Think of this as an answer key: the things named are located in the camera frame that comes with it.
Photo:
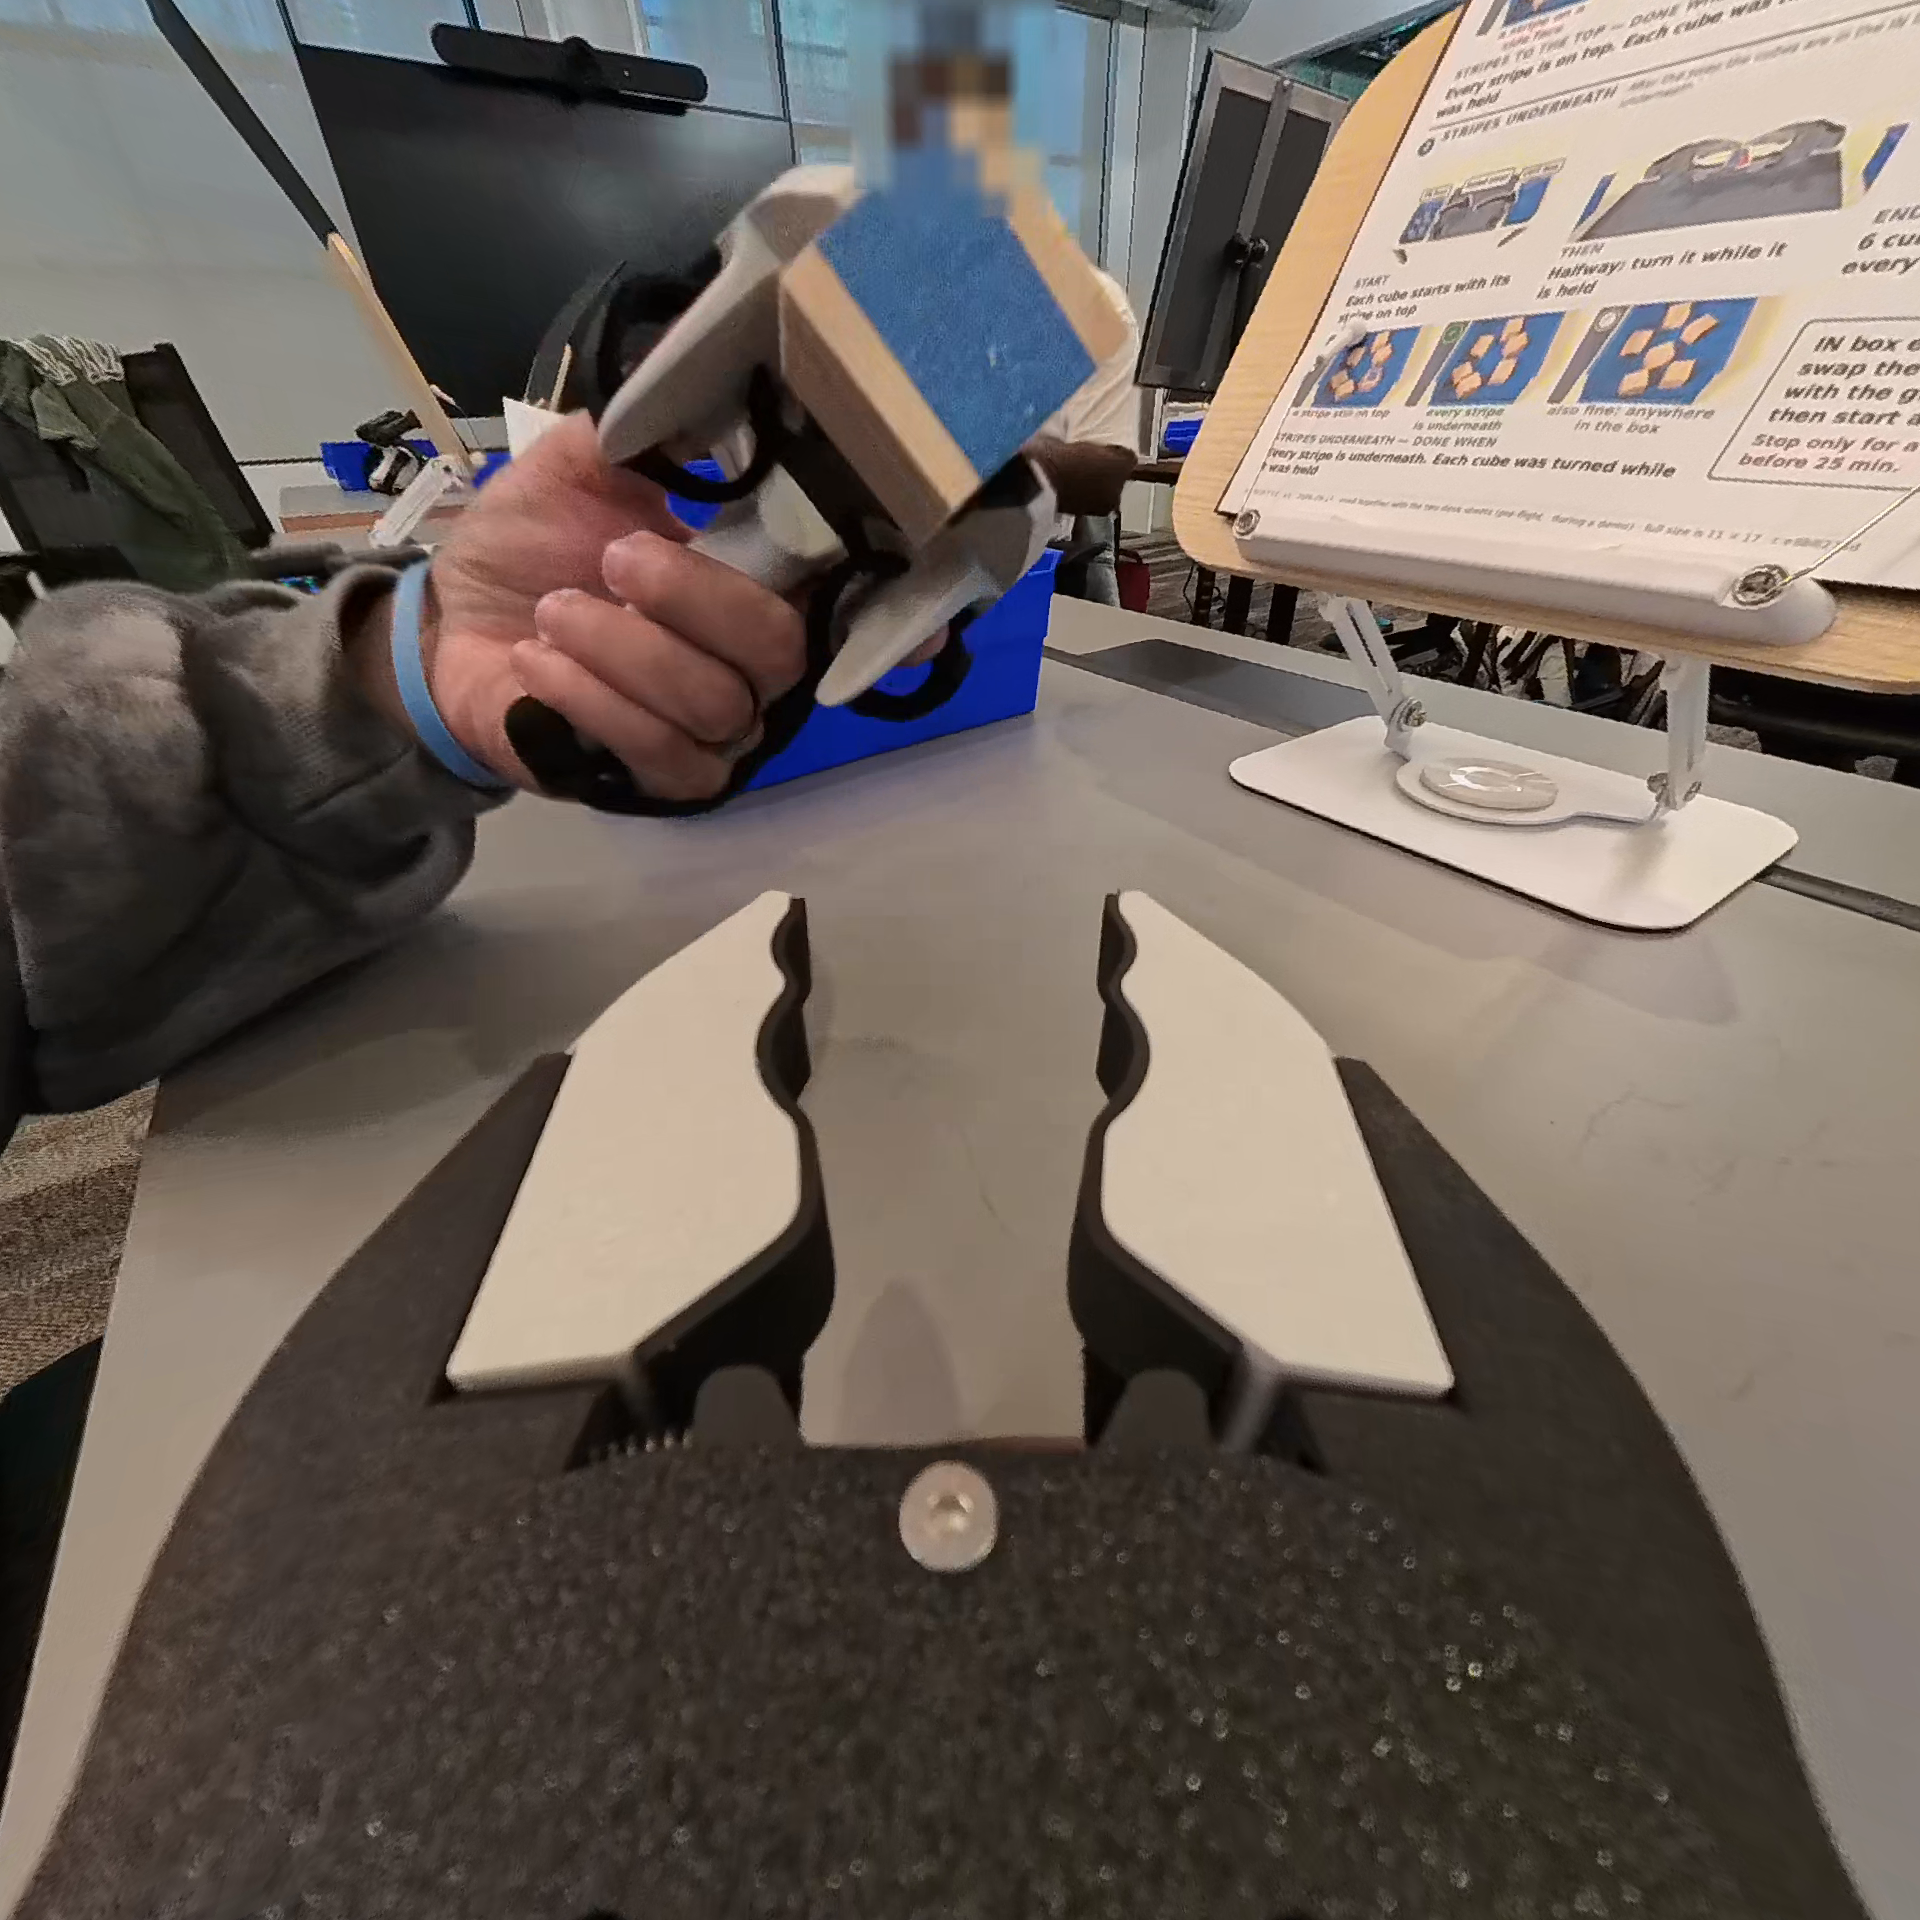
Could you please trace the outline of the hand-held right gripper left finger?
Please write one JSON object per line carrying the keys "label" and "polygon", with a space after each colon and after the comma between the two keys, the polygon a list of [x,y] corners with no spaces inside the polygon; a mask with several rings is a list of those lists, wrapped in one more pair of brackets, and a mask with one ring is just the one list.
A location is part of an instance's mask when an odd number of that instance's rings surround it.
{"label": "hand-held right gripper left finger", "polygon": [[809,914],[766,890],[619,993],[567,1052],[445,1381],[603,1384],[643,1433],[707,1382],[799,1407],[833,1260],[809,1082]]}

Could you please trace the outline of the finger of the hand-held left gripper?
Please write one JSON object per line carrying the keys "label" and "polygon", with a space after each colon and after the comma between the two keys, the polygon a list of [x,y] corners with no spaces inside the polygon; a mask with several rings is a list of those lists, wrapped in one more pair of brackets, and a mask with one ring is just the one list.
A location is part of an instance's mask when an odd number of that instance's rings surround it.
{"label": "finger of the hand-held left gripper", "polygon": [[819,703],[853,703],[955,620],[997,605],[1037,561],[1052,522],[1044,470],[1000,468],[903,573],[859,597],[849,614],[833,614]]}
{"label": "finger of the hand-held left gripper", "polygon": [[598,415],[611,464],[636,464],[644,453],[704,457],[747,423],[751,375],[776,369],[781,271],[855,196],[849,165],[799,165],[723,228],[718,274]]}

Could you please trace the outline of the blue plastic bin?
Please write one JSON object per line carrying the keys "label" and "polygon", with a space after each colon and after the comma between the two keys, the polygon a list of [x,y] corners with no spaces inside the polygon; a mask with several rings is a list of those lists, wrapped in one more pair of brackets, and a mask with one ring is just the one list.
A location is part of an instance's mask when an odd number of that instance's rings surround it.
{"label": "blue plastic bin", "polygon": [[926,541],[913,543],[813,433],[791,439],[783,453],[758,448],[739,470],[660,454],[643,468],[663,482],[696,549],[799,597],[799,680],[758,722],[723,800],[1030,710],[1055,561],[1048,543],[997,605],[955,620],[853,703],[823,705],[819,680],[833,614],[849,614],[859,597],[903,573]]}

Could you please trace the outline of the wooden cube with blue stripe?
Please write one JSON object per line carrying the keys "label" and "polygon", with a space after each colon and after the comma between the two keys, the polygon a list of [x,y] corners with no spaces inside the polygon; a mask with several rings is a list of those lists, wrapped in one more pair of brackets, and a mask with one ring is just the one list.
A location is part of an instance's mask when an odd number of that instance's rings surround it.
{"label": "wooden cube with blue stripe", "polygon": [[1035,177],[877,185],[776,278],[787,388],[913,545],[1123,340],[1116,298]]}

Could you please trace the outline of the person's left forearm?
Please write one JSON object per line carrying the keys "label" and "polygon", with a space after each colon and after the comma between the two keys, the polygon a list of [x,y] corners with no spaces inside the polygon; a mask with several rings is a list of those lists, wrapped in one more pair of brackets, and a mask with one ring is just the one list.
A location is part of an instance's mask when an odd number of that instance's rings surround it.
{"label": "person's left forearm", "polygon": [[351,632],[417,634],[423,560],[320,591],[85,583],[5,669],[5,1126],[192,1063],[431,916],[504,789],[389,710]]}

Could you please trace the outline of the person's left hand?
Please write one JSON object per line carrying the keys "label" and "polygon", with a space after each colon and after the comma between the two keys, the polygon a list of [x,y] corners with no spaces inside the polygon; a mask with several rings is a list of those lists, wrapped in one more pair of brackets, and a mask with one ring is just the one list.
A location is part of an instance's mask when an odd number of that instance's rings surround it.
{"label": "person's left hand", "polygon": [[438,543],[423,684],[451,738],[533,789],[507,712],[550,709],[651,800],[716,798],[807,665],[804,617],[688,549],[664,493],[553,415]]}

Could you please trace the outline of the large black screen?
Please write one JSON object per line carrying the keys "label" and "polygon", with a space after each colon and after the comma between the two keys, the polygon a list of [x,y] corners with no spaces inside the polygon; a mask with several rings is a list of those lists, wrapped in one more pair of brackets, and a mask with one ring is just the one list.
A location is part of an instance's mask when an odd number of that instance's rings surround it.
{"label": "large black screen", "polygon": [[691,264],[793,160],[763,113],[480,78],[441,58],[294,48],[356,248],[464,415],[525,393],[548,329],[611,270]]}

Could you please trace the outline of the black webcam bar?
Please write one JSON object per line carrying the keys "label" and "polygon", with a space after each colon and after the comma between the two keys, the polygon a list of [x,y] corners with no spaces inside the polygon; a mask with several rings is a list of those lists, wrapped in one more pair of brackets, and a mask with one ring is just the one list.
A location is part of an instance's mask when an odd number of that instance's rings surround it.
{"label": "black webcam bar", "polygon": [[622,55],[581,37],[535,39],[441,20],[430,41],[451,70],[496,84],[659,112],[685,112],[709,100],[709,79],[696,64]]}

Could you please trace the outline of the wooden pole with black end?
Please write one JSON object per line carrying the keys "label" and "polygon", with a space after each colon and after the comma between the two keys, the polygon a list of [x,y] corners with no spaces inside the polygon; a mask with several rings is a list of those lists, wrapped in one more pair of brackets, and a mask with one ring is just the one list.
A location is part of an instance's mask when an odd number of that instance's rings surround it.
{"label": "wooden pole with black end", "polygon": [[345,231],[332,220],[328,208],[308,188],[307,177],[276,141],[273,132],[255,113],[240,87],[228,78],[222,61],[211,53],[211,48],[205,48],[205,41],[197,33],[179,5],[145,1],[143,9],[148,12],[161,41],[201,87],[215,112],[227,120],[228,129],[240,137],[257,167],[291,204],[296,220],[315,236],[324,254],[326,270],[351,298],[371,337],[374,340],[374,346],[381,352],[383,362],[397,376],[405,398],[420,420],[420,429],[430,436],[437,453],[451,461],[455,474],[471,482],[475,473],[473,454],[453,423],[438,388],[427,378],[408,345],[403,340],[397,324],[380,298],[377,287],[348,242]]}

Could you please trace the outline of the wood and white document stand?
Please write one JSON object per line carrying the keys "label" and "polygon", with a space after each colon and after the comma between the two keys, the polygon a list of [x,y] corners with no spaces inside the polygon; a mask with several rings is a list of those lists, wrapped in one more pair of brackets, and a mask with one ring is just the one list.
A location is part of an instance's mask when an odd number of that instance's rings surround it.
{"label": "wood and white document stand", "polygon": [[[1644,933],[1791,853],[1703,798],[1712,669],[1915,694],[1915,1],[1460,5],[1334,132],[1184,464],[1371,710],[1263,800]],[[1429,717],[1380,607],[1655,663],[1624,775]]]}

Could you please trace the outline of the blue wristband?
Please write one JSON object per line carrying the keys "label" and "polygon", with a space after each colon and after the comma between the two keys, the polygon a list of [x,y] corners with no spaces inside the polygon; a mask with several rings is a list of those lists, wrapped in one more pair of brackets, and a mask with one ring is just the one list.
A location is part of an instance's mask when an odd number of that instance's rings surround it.
{"label": "blue wristband", "polygon": [[424,597],[430,588],[430,560],[408,561],[396,580],[391,597],[389,658],[393,684],[400,697],[400,712],[416,735],[416,745],[447,777],[475,793],[503,798],[509,782],[497,780],[480,758],[471,756],[447,728],[424,669]]}

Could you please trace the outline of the black computer monitor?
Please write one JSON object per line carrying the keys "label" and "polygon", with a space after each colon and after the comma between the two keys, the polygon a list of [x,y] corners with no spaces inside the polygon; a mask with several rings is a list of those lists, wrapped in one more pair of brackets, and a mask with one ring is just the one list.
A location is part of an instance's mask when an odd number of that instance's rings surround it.
{"label": "black computer monitor", "polygon": [[1276,68],[1206,55],[1141,326],[1141,388],[1217,388],[1349,108]]}

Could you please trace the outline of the black office chair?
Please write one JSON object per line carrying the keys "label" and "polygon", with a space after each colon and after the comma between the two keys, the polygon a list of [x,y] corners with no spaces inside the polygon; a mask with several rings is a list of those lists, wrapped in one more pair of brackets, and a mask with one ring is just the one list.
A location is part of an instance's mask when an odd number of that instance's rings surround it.
{"label": "black office chair", "polygon": [[184,527],[140,506],[76,454],[3,412],[3,509],[23,567],[46,584],[133,580],[201,591],[246,577],[272,518],[228,450],[179,346],[120,352],[137,418],[171,450],[192,497]]}

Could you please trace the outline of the green jacket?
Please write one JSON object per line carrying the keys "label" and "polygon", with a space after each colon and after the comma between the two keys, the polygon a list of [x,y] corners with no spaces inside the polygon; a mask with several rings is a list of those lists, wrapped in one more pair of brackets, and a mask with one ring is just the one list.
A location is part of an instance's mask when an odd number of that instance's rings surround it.
{"label": "green jacket", "polygon": [[137,418],[119,350],[70,333],[5,337],[3,412],[110,477],[145,511],[188,526],[184,473]]}

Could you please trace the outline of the printed instruction sheet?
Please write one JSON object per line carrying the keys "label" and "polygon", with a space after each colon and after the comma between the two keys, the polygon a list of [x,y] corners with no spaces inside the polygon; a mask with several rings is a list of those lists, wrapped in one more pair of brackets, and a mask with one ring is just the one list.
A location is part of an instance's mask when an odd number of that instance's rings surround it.
{"label": "printed instruction sheet", "polygon": [[1918,5],[1471,5],[1222,509],[1915,588]]}

